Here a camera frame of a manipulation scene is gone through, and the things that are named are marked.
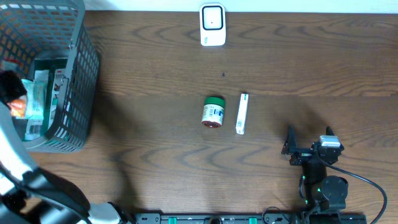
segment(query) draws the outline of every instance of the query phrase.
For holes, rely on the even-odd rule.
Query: green bottle cap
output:
[[[216,104],[216,105],[222,106],[223,108],[225,107],[225,101],[218,97],[206,98],[205,105],[207,105],[207,104]]]

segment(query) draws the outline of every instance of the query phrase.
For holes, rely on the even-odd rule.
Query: white box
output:
[[[249,95],[241,94],[241,101],[239,103],[238,118],[236,119],[236,133],[244,134],[246,127],[246,114],[248,112]]]

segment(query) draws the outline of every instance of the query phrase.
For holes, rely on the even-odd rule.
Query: basket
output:
[[[68,60],[54,121],[43,136],[24,142],[30,151],[68,153],[86,141],[99,61],[84,15],[82,0],[0,0],[0,60],[20,61],[28,79],[35,59]]]

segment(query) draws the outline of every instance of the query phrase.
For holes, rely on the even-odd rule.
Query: wood grain surface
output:
[[[101,58],[90,136],[73,154],[34,154],[91,202],[136,210],[262,212],[304,206],[301,168],[280,154],[287,126],[309,146],[330,125],[337,165],[387,192],[398,220],[398,17],[228,13],[222,47],[200,45],[198,13],[87,12]],[[245,135],[234,130],[251,95]],[[225,97],[220,129],[201,125],[206,96]],[[374,187],[349,182],[347,212],[370,222]]]

